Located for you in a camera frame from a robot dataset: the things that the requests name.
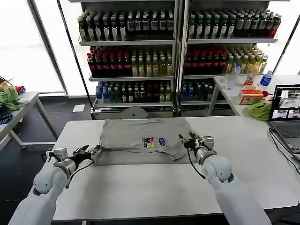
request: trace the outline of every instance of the laptop cable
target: laptop cable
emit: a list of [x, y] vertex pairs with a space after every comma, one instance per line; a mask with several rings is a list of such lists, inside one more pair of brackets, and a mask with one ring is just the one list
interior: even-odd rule
[[[289, 162], [295, 167], [295, 170], [296, 170], [297, 173], [300, 175], [300, 172], [299, 172], [299, 170], [297, 169], [295, 163], [293, 163], [293, 162], [292, 162], [292, 161], [291, 161], [291, 160], [283, 153], [283, 151], [279, 149], [278, 145], [276, 144], [275, 139], [281, 144], [282, 147], [284, 147], [285, 150], [287, 150], [288, 153], [290, 153], [290, 152], [288, 151], [288, 149], [287, 149], [287, 148], [286, 148], [286, 147], [278, 140], [278, 138], [273, 134], [274, 132], [275, 132], [275, 129], [270, 127], [270, 128], [269, 128], [269, 134], [270, 134], [270, 136], [271, 136], [271, 138], [272, 138], [272, 140], [273, 140], [273, 142], [274, 142], [274, 144], [275, 144], [277, 150], [278, 150], [278, 151], [286, 158], [287, 161], [289, 161]], [[291, 154], [291, 156], [292, 156], [294, 159], [296, 159], [296, 160], [299, 161], [299, 157], [298, 157], [298, 156], [296, 156], [296, 155], [294, 155], [294, 154], [292, 154], [292, 153], [290, 153], [290, 154]]]

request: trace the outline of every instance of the laptop screen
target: laptop screen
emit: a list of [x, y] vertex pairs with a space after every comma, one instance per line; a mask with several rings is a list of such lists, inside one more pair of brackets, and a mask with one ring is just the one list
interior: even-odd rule
[[300, 84], [277, 85], [269, 121], [300, 120]]

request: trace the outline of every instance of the laptop keyboard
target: laptop keyboard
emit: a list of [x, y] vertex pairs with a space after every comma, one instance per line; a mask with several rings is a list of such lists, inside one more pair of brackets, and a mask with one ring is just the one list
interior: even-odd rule
[[276, 129], [284, 138], [300, 137], [300, 125], [278, 126]]

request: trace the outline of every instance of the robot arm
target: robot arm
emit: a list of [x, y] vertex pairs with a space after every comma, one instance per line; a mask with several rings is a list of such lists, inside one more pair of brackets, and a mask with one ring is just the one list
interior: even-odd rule
[[191, 149], [202, 166], [204, 176], [212, 185], [216, 199], [230, 225], [271, 225], [267, 214], [258, 204], [247, 186], [232, 173], [227, 158], [213, 150], [211, 136], [199, 137], [190, 133], [192, 139], [179, 135], [187, 150]]
[[68, 188], [73, 172], [82, 161], [90, 159], [96, 162], [102, 153], [100, 146], [91, 150], [87, 148], [88, 145], [75, 150], [71, 157], [67, 157], [66, 149], [47, 152], [49, 161], [55, 157], [56, 162], [53, 165], [47, 162], [35, 176], [32, 189], [20, 202], [8, 225], [50, 225], [56, 200], [63, 188]]

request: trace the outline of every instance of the floor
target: floor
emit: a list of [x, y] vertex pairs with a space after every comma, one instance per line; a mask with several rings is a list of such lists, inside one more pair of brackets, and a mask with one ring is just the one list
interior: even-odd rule
[[[55, 101], [41, 99], [47, 110], [53, 126], [60, 133], [65, 124], [71, 120], [90, 120], [90, 106], [87, 99], [67, 99], [58, 97]], [[83, 112], [72, 112], [74, 105], [85, 104]], [[23, 121], [14, 128], [14, 132], [25, 142], [50, 142], [55, 141], [51, 132], [43, 122], [38, 111], [32, 111], [23, 118]], [[44, 162], [40, 155], [47, 146], [26, 147], [22, 150], [17, 143], [10, 140], [0, 151], [0, 225], [8, 224], [19, 202], [29, 193], [34, 176], [42, 168]], [[148, 225], [148, 224], [211, 224], [217, 222], [227, 225], [223, 215], [220, 216], [192, 216], [176, 218], [153, 218], [137, 220], [101, 221], [102, 225]], [[81, 222], [58, 223], [53, 225], [73, 224], [81, 225]]]

